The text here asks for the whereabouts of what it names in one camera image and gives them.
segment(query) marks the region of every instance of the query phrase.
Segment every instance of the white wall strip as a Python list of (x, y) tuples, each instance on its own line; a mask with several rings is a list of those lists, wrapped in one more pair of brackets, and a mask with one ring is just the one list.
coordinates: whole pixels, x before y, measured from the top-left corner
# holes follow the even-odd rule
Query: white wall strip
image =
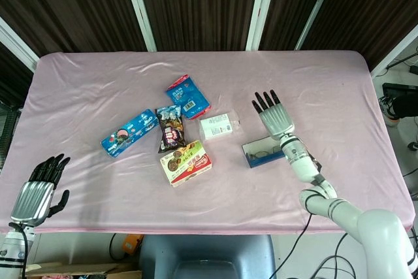
[(154, 36), (152, 34), (150, 21), (146, 13), (144, 0), (131, 0), (133, 8), (135, 10), (135, 15), (139, 23), (139, 28), (141, 28), (142, 36), (144, 37), (144, 42), (146, 48), (149, 52), (156, 52), (157, 47), (155, 45)]
[(391, 52), (387, 54), (386, 57), (382, 59), (382, 61), (379, 62), (378, 65), (374, 67), (372, 72), (370, 73), (372, 75), (372, 78), (376, 77), (380, 72), (386, 69), (388, 64), (392, 62), (394, 58), (397, 57), (398, 54), (400, 54), (406, 47), (408, 47), (409, 44), (411, 44), (416, 38), (418, 37), (418, 25), (415, 26), (405, 37), (402, 39), (399, 44), (397, 44)]
[(246, 50), (258, 50), (271, 0), (254, 0)]
[(295, 50), (300, 50), (301, 49), (301, 47), (302, 47), (302, 45), (305, 41), (305, 38), (308, 35), (309, 30), (311, 29), (311, 26), (314, 23), (314, 21), (316, 19), (316, 16), (317, 16), (317, 14), (319, 12), (319, 9), (321, 8), (323, 2), (324, 2), (324, 0), (317, 0), (316, 3), (315, 3), (315, 6), (313, 6), (311, 14), (309, 15), (308, 21), (306, 21), (305, 27), (304, 27), (302, 33), (300, 34), (298, 42), (296, 43)]
[(253, 45), (255, 25), (257, 24), (257, 20), (259, 17), (260, 6), (261, 6), (261, 0), (254, 0), (253, 13), (251, 15), (251, 22), (249, 24), (249, 30), (248, 30), (246, 50), (251, 50), (251, 46)]
[(35, 72), (39, 57), (2, 18), (0, 18), (0, 42), (30, 71)]

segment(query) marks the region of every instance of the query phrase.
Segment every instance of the orange object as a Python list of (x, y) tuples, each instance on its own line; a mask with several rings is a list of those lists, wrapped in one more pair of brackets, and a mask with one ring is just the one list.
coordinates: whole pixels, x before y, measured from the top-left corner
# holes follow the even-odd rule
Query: orange object
[(129, 255), (135, 254), (140, 246), (144, 235), (127, 235), (122, 244), (122, 250)]

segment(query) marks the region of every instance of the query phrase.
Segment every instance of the small white package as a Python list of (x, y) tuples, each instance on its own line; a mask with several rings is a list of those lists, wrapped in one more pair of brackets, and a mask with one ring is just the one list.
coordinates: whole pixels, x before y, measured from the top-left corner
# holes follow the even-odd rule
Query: small white package
[(233, 132), (228, 114), (220, 114), (207, 119), (200, 120), (202, 140), (209, 140)]

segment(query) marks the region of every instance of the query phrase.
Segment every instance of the table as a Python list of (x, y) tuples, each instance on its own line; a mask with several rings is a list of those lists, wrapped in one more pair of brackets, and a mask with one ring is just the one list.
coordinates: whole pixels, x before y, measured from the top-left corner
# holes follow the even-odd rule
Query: table
[[(188, 73), (212, 104), (206, 117), (234, 112), (240, 128), (205, 142), (212, 170), (173, 188), (159, 164), (155, 128), (116, 159), (100, 141), (146, 108), (171, 104), (166, 88)], [(38, 233), (294, 233), (308, 213), (285, 159), (250, 169), (241, 145), (267, 136), (251, 100), (275, 89), (295, 133), (323, 165), (338, 196), (368, 210), (393, 210), (410, 228), (414, 209), (361, 55), (348, 51), (55, 53), (40, 59), (0, 175), (0, 231), (39, 162), (71, 156), (53, 203), (63, 212)], [(197, 121), (185, 121), (188, 142)], [(313, 217), (310, 232), (337, 231)]]

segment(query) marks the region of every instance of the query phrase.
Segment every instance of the robotic arm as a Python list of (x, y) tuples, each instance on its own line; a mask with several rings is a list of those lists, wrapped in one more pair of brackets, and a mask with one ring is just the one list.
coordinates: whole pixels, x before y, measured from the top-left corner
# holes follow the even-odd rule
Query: robotic arm
[(276, 93), (253, 106), (273, 139), (280, 146), (298, 179), (312, 187), (300, 192), (299, 201), (309, 213), (331, 219), (363, 245), (369, 279), (410, 279), (418, 258), (398, 216), (388, 210), (363, 212), (345, 199), (337, 198), (333, 186), (320, 173), (321, 165), (304, 143), (293, 134), (295, 126)]
[(27, 255), (35, 240), (34, 228), (67, 204), (70, 191), (66, 189), (58, 205), (50, 206), (64, 167), (70, 161), (69, 157), (62, 160), (63, 157), (64, 154), (60, 154), (37, 165), (20, 190), (9, 223), (13, 230), (7, 233), (0, 248), (1, 279), (17, 279), (21, 270), (25, 278)]

